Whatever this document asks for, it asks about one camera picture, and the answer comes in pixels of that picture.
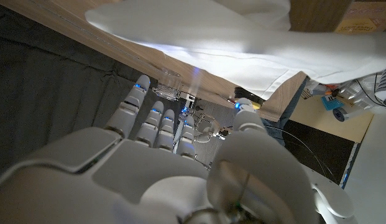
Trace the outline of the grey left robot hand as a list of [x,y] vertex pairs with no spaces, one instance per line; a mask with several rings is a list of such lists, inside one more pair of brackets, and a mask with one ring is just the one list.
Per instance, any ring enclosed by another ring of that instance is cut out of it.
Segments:
[[211,140],[212,137],[225,140],[223,134],[224,128],[216,121],[216,119],[210,115],[201,113],[195,120],[195,130],[198,133],[194,137],[195,142],[206,143]]

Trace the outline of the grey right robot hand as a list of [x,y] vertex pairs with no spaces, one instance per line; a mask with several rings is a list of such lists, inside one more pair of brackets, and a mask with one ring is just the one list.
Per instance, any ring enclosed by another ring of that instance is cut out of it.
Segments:
[[210,168],[195,159],[193,118],[156,102],[129,139],[149,90],[142,75],[103,128],[71,133],[0,177],[0,223],[317,223],[309,178],[269,136],[250,100]]

